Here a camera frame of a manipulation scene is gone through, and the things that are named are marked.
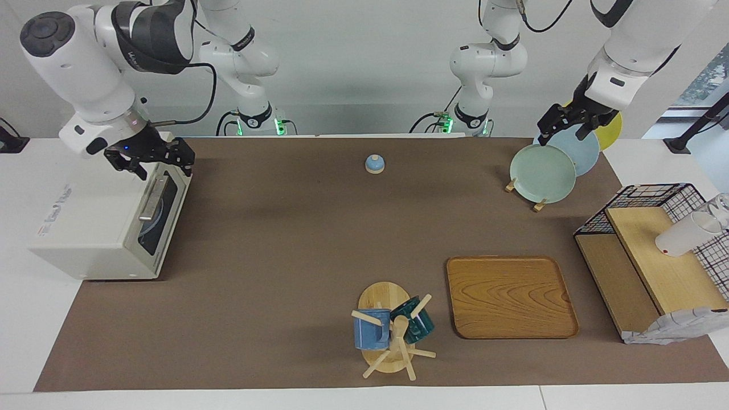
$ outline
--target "black metal grid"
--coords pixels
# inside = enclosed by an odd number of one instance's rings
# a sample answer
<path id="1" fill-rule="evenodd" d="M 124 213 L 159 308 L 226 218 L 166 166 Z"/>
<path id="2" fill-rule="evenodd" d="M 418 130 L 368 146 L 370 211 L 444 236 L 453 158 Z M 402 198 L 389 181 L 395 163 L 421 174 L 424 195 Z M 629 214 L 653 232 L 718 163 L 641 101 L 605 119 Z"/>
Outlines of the black metal grid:
<path id="1" fill-rule="evenodd" d="M 660 206 L 675 223 L 689 215 L 706 200 L 691 184 L 631 185 L 624 187 L 590 218 L 577 235 L 615 233 L 605 209 Z M 726 301 L 729 301 L 729 231 L 693 250 L 698 260 Z"/>

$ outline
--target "wooden board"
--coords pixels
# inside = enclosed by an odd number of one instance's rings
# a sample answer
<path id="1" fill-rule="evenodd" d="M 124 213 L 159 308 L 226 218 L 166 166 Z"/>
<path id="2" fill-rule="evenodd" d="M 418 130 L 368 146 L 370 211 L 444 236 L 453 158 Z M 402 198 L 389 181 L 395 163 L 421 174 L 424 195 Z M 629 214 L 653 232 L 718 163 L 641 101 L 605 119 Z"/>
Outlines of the wooden board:
<path id="1" fill-rule="evenodd" d="M 660 314 L 615 234 L 575 238 L 618 333 L 642 332 Z"/>
<path id="2" fill-rule="evenodd" d="M 612 208 L 607 217 L 661 314 L 728 307 L 693 253 L 674 258 L 655 246 L 655 238 L 672 225 L 662 208 Z"/>
<path id="3" fill-rule="evenodd" d="M 359 296 L 357 303 L 358 309 L 395 309 L 404 302 L 408 301 L 410 296 L 405 289 L 398 284 L 392 282 L 377 282 L 367 287 Z M 415 344 L 408 344 L 408 347 L 415 348 Z M 362 350 L 362 357 L 368 365 L 372 365 L 382 354 L 381 350 Z M 382 373 L 396 373 L 405 368 L 405 361 L 402 359 L 400 352 L 390 352 L 377 366 L 377 371 Z"/>
<path id="4" fill-rule="evenodd" d="M 546 256 L 451 258 L 448 286 L 466 339 L 566 339 L 580 329 L 559 265 Z"/>

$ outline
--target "white cylindrical container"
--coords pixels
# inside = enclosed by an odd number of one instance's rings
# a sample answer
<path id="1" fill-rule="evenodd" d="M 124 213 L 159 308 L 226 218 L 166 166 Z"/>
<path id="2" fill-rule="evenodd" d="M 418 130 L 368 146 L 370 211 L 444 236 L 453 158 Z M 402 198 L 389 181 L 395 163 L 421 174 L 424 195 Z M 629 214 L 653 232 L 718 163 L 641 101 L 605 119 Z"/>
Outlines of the white cylindrical container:
<path id="1" fill-rule="evenodd" d="M 729 228 L 729 194 L 720 193 L 655 239 L 666 255 L 681 256 Z"/>

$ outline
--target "light green plate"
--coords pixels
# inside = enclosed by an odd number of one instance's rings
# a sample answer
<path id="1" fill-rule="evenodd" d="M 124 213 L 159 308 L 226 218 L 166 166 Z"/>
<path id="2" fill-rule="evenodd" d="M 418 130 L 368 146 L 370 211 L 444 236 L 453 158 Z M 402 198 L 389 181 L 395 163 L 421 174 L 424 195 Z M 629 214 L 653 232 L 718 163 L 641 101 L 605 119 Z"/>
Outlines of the light green plate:
<path id="1" fill-rule="evenodd" d="M 572 192 L 577 172 L 567 154 L 557 147 L 529 145 L 514 155 L 510 168 L 514 187 L 521 196 L 546 204 L 561 201 Z"/>

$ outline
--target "wooden tray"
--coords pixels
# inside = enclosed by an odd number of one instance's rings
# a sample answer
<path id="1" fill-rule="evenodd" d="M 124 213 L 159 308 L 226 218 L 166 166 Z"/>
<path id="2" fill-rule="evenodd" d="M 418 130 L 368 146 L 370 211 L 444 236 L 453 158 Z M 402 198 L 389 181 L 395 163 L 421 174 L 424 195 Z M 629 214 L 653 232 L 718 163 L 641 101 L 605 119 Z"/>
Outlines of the wooden tray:
<path id="1" fill-rule="evenodd" d="M 567 339 L 580 329 L 559 265 L 546 256 L 451 258 L 448 286 L 465 339 Z"/>

